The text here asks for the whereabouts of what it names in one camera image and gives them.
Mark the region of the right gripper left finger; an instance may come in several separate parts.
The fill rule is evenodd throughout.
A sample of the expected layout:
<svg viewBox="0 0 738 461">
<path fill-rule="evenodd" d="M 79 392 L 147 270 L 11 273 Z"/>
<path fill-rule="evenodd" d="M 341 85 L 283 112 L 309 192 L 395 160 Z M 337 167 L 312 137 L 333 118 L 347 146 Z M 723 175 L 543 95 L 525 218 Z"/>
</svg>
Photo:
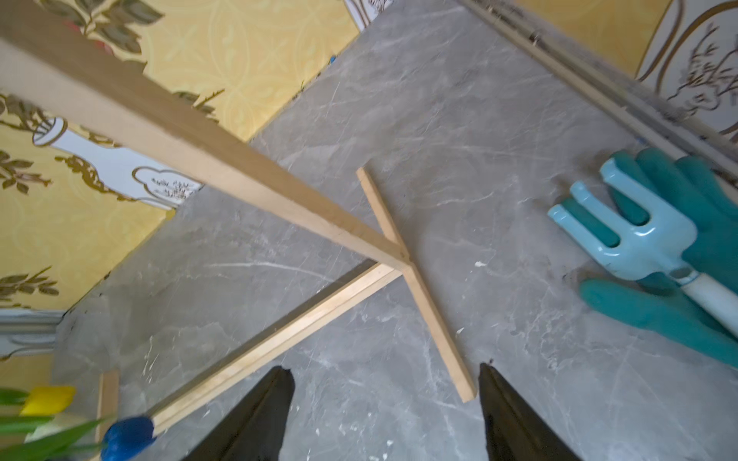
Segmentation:
<svg viewBox="0 0 738 461">
<path fill-rule="evenodd" d="M 186 459 L 277 460 L 294 392 L 292 372 L 273 367 Z"/>
</svg>

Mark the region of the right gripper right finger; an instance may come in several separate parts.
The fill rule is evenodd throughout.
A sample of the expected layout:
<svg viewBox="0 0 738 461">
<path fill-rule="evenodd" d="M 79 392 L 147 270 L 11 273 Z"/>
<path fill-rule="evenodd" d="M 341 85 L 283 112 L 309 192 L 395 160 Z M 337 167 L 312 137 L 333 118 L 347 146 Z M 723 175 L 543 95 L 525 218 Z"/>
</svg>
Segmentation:
<svg viewBox="0 0 738 461">
<path fill-rule="evenodd" d="M 480 365 L 479 392 L 490 460 L 580 461 L 580 457 L 490 364 Z"/>
</svg>

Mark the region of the blue artificial tulip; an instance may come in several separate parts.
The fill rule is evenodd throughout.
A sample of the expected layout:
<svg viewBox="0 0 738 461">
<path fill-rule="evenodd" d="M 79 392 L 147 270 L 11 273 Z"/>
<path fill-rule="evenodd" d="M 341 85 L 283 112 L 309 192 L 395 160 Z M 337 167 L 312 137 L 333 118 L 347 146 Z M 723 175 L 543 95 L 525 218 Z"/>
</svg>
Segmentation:
<svg viewBox="0 0 738 461">
<path fill-rule="evenodd" d="M 101 443 L 71 446 L 52 454 L 50 460 L 78 454 L 99 454 L 103 461 L 132 460 L 156 441 L 154 428 L 153 420 L 147 416 L 119 420 L 110 426 Z"/>
</svg>

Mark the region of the white artificial tulip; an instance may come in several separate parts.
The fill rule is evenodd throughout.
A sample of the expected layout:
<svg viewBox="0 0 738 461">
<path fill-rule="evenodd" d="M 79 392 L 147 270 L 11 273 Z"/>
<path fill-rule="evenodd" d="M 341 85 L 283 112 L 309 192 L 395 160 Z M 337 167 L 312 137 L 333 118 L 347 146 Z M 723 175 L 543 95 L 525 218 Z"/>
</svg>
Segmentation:
<svg viewBox="0 0 738 461">
<path fill-rule="evenodd" d="M 79 444 L 105 420 L 86 420 L 60 413 L 53 416 L 2 416 L 1 436 L 23 435 L 24 442 L 1 450 L 2 460 L 54 460 L 99 451 L 100 444 Z"/>
</svg>

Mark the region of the yellow artificial tulip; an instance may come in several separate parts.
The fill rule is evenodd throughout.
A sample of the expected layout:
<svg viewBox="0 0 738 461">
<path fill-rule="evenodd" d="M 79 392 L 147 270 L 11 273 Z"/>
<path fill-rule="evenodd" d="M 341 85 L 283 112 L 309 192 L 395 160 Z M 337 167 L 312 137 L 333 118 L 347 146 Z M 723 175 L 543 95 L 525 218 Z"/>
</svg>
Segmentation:
<svg viewBox="0 0 738 461">
<path fill-rule="evenodd" d="M 73 386 L 42 386 L 31 391 L 1 388 L 1 405 L 16 406 L 19 416 L 54 416 L 71 405 L 76 395 Z"/>
</svg>

